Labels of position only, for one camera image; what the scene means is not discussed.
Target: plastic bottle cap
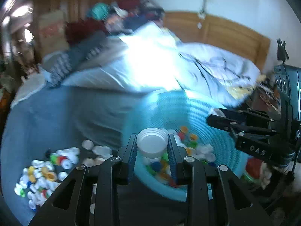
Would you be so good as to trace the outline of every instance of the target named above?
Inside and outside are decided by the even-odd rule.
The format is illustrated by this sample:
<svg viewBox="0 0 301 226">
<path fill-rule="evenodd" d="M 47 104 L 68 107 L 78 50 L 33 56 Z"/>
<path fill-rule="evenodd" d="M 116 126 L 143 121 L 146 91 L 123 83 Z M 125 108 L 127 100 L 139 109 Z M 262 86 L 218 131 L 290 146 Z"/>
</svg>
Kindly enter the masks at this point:
<svg viewBox="0 0 301 226">
<path fill-rule="evenodd" d="M 82 147 L 87 150 L 91 150 L 94 147 L 94 143 L 91 140 L 84 140 L 82 142 Z"/>
<path fill-rule="evenodd" d="M 37 184 L 43 188 L 47 187 L 46 179 L 43 176 L 38 179 Z"/>
<path fill-rule="evenodd" d="M 67 157 L 72 164 L 77 164 L 79 162 L 78 157 L 73 152 L 69 152 Z"/>
<path fill-rule="evenodd" d="M 205 154 L 205 159 L 208 162 L 215 162 L 216 158 L 215 155 L 213 153 L 209 153 L 209 154 Z"/>
<path fill-rule="evenodd" d="M 33 175 L 35 176 L 35 178 L 40 178 L 43 174 L 37 169 L 35 169 Z"/>
<path fill-rule="evenodd" d="M 95 166 L 100 165 L 100 164 L 102 164 L 104 161 L 105 161 L 105 159 L 103 159 L 102 157 L 96 157 L 95 160 L 94 160 L 94 165 L 95 165 Z"/>
<path fill-rule="evenodd" d="M 30 188 L 30 190 L 31 190 L 33 193 L 35 193 L 35 192 L 38 191 L 38 190 L 35 188 L 34 184 L 30 185 L 29 188 Z"/>
<path fill-rule="evenodd" d="M 57 175 L 54 172 L 47 173 L 46 178 L 47 178 L 47 180 L 52 181 L 52 182 L 56 181 L 58 179 Z"/>
<path fill-rule="evenodd" d="M 197 150 L 197 153 L 198 154 L 208 154 L 210 153 L 210 148 L 206 145 L 200 145 L 198 144 L 197 147 L 196 147 L 196 150 Z"/>
<path fill-rule="evenodd" d="M 28 175 L 28 169 L 27 168 L 23 169 L 23 175 Z"/>
<path fill-rule="evenodd" d="M 93 189 L 92 189 L 92 191 L 93 191 L 94 194 L 96 194 L 96 189 L 97 189 L 97 184 L 94 184 L 93 185 Z"/>
<path fill-rule="evenodd" d="M 36 208 L 37 208 L 37 206 L 36 206 L 36 204 L 34 203 L 34 201 L 33 200 L 30 200 L 29 202 L 28 202 L 28 206 L 29 206 L 29 208 L 30 209 L 32 209 L 32 210 L 36 210 Z"/>
<path fill-rule="evenodd" d="M 86 158 L 82 161 L 83 164 L 85 164 L 87 167 L 94 166 L 94 160 L 92 158 Z"/>
<path fill-rule="evenodd" d="M 105 154 L 105 155 L 102 155 L 101 157 L 102 157 L 103 159 L 107 160 L 107 159 L 113 157 L 113 155 Z"/>
<path fill-rule="evenodd" d="M 72 165 L 72 162 L 70 160 L 65 159 L 65 160 L 62 160 L 61 166 L 62 166 L 62 168 L 66 169 L 66 170 L 69 170 L 69 169 L 72 168 L 73 165 Z"/>
<path fill-rule="evenodd" d="M 91 206 L 90 206 L 90 212 L 92 214 L 94 214 L 94 210 L 95 210 L 95 204 L 91 204 Z"/>
<path fill-rule="evenodd" d="M 77 147 L 71 147 L 69 149 L 74 155 L 79 155 L 80 154 L 80 149 Z"/>
<path fill-rule="evenodd" d="M 60 172 L 60 173 L 58 174 L 58 179 L 59 179 L 60 181 L 63 181 L 67 176 L 68 176 L 68 173 L 66 173 L 66 172 Z"/>
<path fill-rule="evenodd" d="M 51 161 L 45 161 L 45 167 L 47 167 L 48 171 L 53 171 L 55 169 L 54 165 L 51 163 Z"/>
<path fill-rule="evenodd" d="M 22 186 L 22 188 L 26 189 L 27 188 L 27 183 L 24 182 L 23 180 L 20 181 L 20 185 Z"/>
<path fill-rule="evenodd" d="M 147 128 L 137 136 L 137 148 L 147 158 L 161 157 L 168 144 L 168 137 L 165 132 L 157 128 Z"/>
</svg>

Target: blue rope basket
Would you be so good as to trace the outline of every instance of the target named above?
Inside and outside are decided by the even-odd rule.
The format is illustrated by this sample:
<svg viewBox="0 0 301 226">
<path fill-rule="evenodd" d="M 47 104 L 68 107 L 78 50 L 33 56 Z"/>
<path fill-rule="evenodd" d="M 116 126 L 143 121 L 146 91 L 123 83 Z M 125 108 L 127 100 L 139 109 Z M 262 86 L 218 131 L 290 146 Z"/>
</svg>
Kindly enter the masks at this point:
<svg viewBox="0 0 301 226">
<path fill-rule="evenodd" d="M 216 165 L 227 165 L 241 177 L 247 162 L 247 154 L 234 148 L 234 141 L 228 132 L 210 127 L 206 117 L 211 108 L 225 108 L 223 105 L 199 93 L 158 90 L 148 94 L 129 113 L 122 131 L 122 145 L 127 145 L 132 133 L 150 128 L 175 129 L 187 126 L 189 132 L 198 135 L 199 142 L 211 144 L 216 156 Z M 134 173 L 147 187 L 162 196 L 186 201 L 186 188 L 173 188 L 158 182 L 145 168 L 142 156 L 137 154 Z"/>
</svg>

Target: blue bedsheet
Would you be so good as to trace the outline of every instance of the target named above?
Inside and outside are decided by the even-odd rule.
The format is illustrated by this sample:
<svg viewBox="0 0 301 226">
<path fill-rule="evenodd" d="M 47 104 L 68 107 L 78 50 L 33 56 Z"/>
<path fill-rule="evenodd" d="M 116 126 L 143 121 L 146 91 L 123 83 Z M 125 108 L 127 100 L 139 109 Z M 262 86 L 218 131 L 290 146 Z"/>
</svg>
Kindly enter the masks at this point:
<svg viewBox="0 0 301 226">
<path fill-rule="evenodd" d="M 45 160 L 48 149 L 55 152 L 81 147 L 84 139 L 118 150 L 124 118 L 141 97 L 142 94 L 46 86 L 11 110 L 2 138 L 1 182 L 4 199 L 22 225 L 27 226 L 34 216 L 28 199 L 14 192 L 22 169 L 34 159 Z M 80 160 L 90 154 L 82 150 Z M 153 193 L 135 177 L 129 186 L 118 187 L 118 198 L 122 226 L 175 225 L 186 214 L 185 204 Z"/>
</svg>

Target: bed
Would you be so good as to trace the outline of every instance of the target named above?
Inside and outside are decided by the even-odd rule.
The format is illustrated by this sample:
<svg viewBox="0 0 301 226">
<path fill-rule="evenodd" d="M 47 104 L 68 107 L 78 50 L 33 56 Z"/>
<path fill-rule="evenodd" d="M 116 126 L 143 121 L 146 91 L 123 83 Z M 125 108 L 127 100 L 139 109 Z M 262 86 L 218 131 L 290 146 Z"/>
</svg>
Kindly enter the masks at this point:
<svg viewBox="0 0 301 226">
<path fill-rule="evenodd" d="M 89 6 L 100 1 L 110 3 L 114 0 L 35 0 L 34 19 L 47 11 L 60 8 L 66 13 L 68 21 L 76 21 L 85 16 Z M 72 146 L 80 147 L 84 139 L 118 150 L 126 114 L 145 94 L 161 88 L 185 88 L 216 98 L 224 105 L 228 103 L 227 106 L 235 107 L 243 102 L 243 99 L 234 99 L 208 71 L 200 72 L 195 64 L 193 68 L 188 66 L 187 60 L 179 58 L 179 52 L 184 57 L 193 54 L 199 58 L 199 49 L 202 48 L 205 52 L 233 59 L 233 66 L 245 62 L 245 65 L 241 65 L 240 73 L 255 72 L 251 77 L 252 83 L 255 83 L 265 63 L 270 44 L 268 38 L 223 18 L 208 15 L 204 20 L 199 19 L 196 13 L 166 12 L 164 26 L 182 42 L 204 44 L 179 44 L 169 31 L 163 32 L 150 22 L 135 32 L 138 36 L 136 39 L 121 39 L 129 48 L 145 43 L 145 47 L 141 46 L 140 54 L 148 53 L 148 67 L 141 68 L 137 62 L 131 64 L 135 60 L 141 62 L 141 55 L 133 57 L 137 52 L 135 50 L 126 60 L 118 58 L 106 66 L 73 72 L 56 88 L 49 87 L 45 75 L 35 75 L 31 80 L 32 85 L 20 91 L 19 96 L 17 94 L 2 138 L 1 181 L 4 200 L 22 225 L 27 226 L 34 216 L 34 212 L 28 208 L 28 201 L 14 193 L 22 169 L 34 159 L 43 160 L 48 149 L 56 151 Z M 150 49 L 146 41 L 154 42 L 153 48 Z M 155 85 L 151 84 L 151 81 L 147 82 L 147 75 L 156 75 L 156 67 L 162 67 L 163 64 L 163 61 L 152 56 L 151 50 L 158 52 L 155 50 L 166 45 L 168 49 L 162 49 L 164 56 L 161 57 L 167 59 L 165 62 L 175 63 L 163 66 L 162 72 L 176 70 L 170 77 L 165 77 L 165 73 L 159 74 L 158 79 L 164 78 L 165 81 L 158 80 Z M 193 81 L 196 74 L 201 76 L 198 84 Z M 202 89 L 205 85 L 208 86 L 208 92 Z M 141 225 L 142 221 L 144 225 L 175 225 L 186 214 L 183 203 L 160 197 L 136 178 L 129 187 L 120 187 L 118 193 L 122 225 Z"/>
</svg>

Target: red fabric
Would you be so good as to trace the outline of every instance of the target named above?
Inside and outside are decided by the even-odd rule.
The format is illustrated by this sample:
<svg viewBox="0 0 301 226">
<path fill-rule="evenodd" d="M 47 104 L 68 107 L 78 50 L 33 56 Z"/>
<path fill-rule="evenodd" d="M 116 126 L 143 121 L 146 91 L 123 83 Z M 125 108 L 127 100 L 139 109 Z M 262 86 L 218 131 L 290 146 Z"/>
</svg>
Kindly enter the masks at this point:
<svg viewBox="0 0 301 226">
<path fill-rule="evenodd" d="M 141 0 L 117 0 L 118 7 L 129 11 L 131 9 L 135 9 L 136 6 L 140 5 Z"/>
<path fill-rule="evenodd" d="M 83 39 L 88 38 L 95 31 L 103 31 L 108 34 L 106 26 L 103 21 L 98 21 L 93 18 L 87 18 L 86 20 L 80 20 L 75 23 L 66 24 L 66 39 L 70 46 L 81 42 Z"/>
</svg>

